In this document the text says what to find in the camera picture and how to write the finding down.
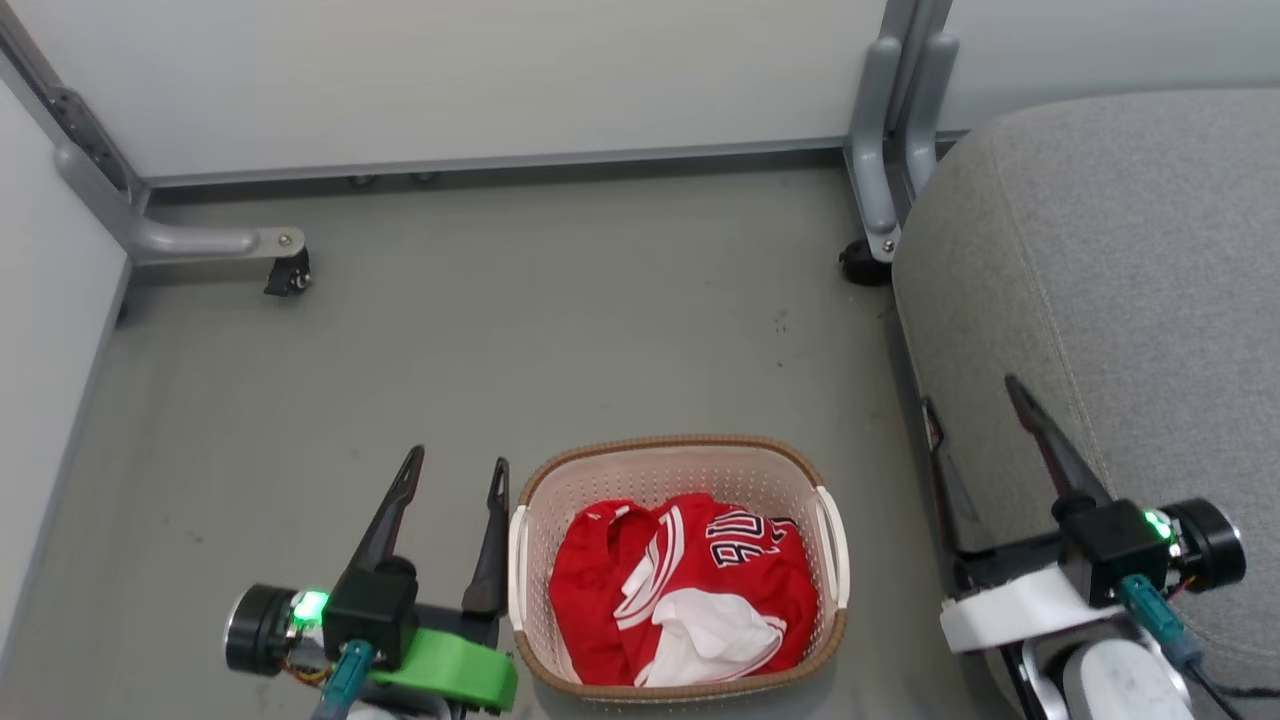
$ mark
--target printed number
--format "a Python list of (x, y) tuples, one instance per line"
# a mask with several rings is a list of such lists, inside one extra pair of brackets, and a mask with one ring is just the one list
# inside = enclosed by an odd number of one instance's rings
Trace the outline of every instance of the printed number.
[(796, 524), (791, 518), (769, 518), (769, 539), (773, 544), (778, 544), (783, 538), (787, 537), (787, 529), (796, 529)]
[(764, 519), (751, 515), (745, 510), (726, 512), (707, 524), (707, 537), (719, 536), (746, 536), (749, 538), (764, 537)]
[(745, 542), (721, 541), (712, 543), (712, 559), (716, 560), (717, 568), (741, 565), (762, 555), (764, 555), (763, 550)]

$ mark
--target white wall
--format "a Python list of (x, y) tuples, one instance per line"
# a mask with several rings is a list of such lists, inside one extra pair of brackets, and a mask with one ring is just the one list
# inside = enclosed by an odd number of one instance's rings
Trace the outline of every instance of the white wall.
[(1280, 85), (1276, 0), (954, 0), (940, 129), (1114, 92)]
[(151, 179), (820, 140), (884, 0), (10, 0)]
[[(0, 58), (0, 659), (125, 277)], [(24, 86), (13, 87), (27, 92)]]

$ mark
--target sofa cushion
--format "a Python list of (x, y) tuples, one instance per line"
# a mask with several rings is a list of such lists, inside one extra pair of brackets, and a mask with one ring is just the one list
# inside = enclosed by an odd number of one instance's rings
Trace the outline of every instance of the sofa cushion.
[(1203, 496), (1235, 521), (1244, 583), (1179, 607), (1211, 671), (1280, 685), (1280, 91), (1100, 97), (978, 128), (913, 208), (893, 282), (979, 519), (961, 546), (1053, 529), (1002, 383), (1016, 372), (1112, 493)]

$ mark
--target caster wheel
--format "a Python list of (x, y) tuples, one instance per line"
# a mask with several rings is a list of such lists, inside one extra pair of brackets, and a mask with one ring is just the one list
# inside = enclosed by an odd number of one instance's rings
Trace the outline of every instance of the caster wheel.
[(288, 297), (311, 287), (311, 254), (306, 247), (292, 258), (279, 258), (266, 278), (266, 295)]
[(289, 291), (298, 293), (311, 287), (311, 273), (294, 270), (289, 273)]
[(867, 238), (850, 242), (840, 254), (840, 270), (846, 281), (865, 287), (887, 284), (892, 277), (890, 265), (872, 256)]

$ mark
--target plastic basket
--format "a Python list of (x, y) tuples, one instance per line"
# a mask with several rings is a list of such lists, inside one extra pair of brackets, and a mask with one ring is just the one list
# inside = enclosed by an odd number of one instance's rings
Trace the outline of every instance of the plastic basket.
[[(785, 673), (676, 688), (584, 685), (562, 670), (567, 653), (547, 585), (570, 521), (588, 505), (632, 498), (655, 506), (708, 492), (769, 518), (795, 520), (822, 607), (804, 660)], [(831, 495), (813, 466), (765, 438), (682, 436), (572, 450), (525, 486), (508, 538), (508, 605), (516, 647), (539, 682), (593, 702), (696, 702), (768, 691), (817, 673), (840, 647), (849, 605), (849, 547)]]

